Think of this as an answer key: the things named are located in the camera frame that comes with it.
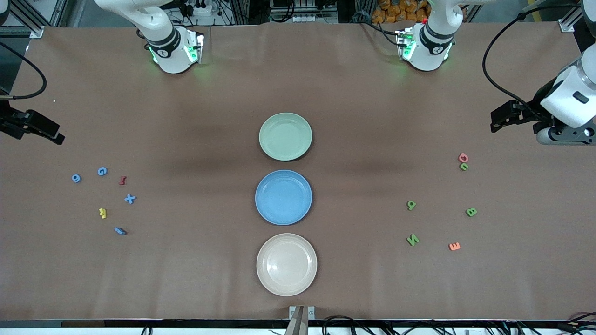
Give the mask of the long white power strip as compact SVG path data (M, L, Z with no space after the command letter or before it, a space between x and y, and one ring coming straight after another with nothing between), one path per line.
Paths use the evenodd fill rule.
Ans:
M338 23L337 16L334 13L300 13L291 18L292 23L320 22L329 25Z

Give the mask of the light green plate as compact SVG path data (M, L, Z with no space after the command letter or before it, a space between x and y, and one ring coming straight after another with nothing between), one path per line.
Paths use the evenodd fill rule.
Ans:
M277 113L264 121L259 131L262 151L277 161L295 161L310 149L313 131L296 113Z

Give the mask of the blue plate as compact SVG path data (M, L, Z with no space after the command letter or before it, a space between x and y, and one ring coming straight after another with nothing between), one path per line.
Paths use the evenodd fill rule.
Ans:
M276 226L300 222L310 211L313 191L309 181L294 170L275 170L256 187L255 206L260 216Z

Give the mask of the metal table edge bracket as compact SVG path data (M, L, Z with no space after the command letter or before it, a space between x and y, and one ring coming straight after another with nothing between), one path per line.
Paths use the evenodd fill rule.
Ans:
M285 335L309 335L309 322L315 320L315 307L289 307L290 321Z

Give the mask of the white power strip with plugs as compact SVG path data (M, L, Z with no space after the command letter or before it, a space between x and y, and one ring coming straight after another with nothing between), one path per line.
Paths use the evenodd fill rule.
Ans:
M181 13L185 17L207 17L211 16L213 5L211 0L184 0Z

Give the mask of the orange bagged items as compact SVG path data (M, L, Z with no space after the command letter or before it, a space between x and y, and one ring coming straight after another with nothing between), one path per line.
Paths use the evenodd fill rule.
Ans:
M428 0L377 0L371 22L375 25L400 21L425 23L431 11L432 6Z

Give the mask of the beige plate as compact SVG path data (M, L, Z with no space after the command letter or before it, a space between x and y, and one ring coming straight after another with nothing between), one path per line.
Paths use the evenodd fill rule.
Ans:
M292 233L269 238L256 257L256 273L262 286L274 295L299 295L314 282L318 259L310 242Z

